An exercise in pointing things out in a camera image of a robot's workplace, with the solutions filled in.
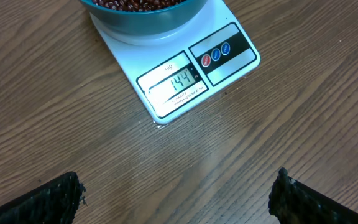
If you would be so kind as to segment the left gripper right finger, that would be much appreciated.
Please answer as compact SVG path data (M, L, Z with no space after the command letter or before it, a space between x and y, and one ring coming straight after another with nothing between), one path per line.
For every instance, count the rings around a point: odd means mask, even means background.
M281 168L268 201L281 224L358 224L358 213L290 177Z

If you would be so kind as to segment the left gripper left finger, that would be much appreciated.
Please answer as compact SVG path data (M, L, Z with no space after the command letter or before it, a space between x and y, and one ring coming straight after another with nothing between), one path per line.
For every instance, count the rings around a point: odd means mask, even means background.
M67 172L0 206L0 224L72 224L85 186Z

